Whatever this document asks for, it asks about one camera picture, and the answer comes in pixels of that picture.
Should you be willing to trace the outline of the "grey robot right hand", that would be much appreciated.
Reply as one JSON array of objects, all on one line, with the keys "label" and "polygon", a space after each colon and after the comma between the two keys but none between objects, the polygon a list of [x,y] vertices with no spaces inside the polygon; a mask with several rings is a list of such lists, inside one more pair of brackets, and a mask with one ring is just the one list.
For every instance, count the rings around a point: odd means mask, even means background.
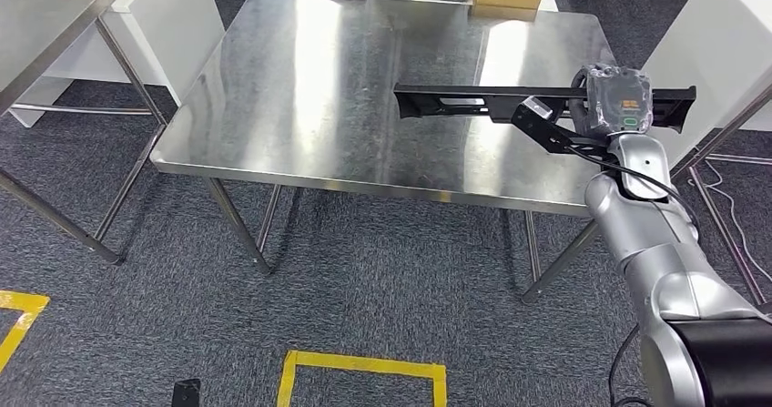
[{"label": "grey robot right hand", "polygon": [[584,137],[644,134],[653,124],[650,79],[637,69],[585,65],[574,75],[571,87],[584,90],[585,99],[567,103],[575,131]]}]

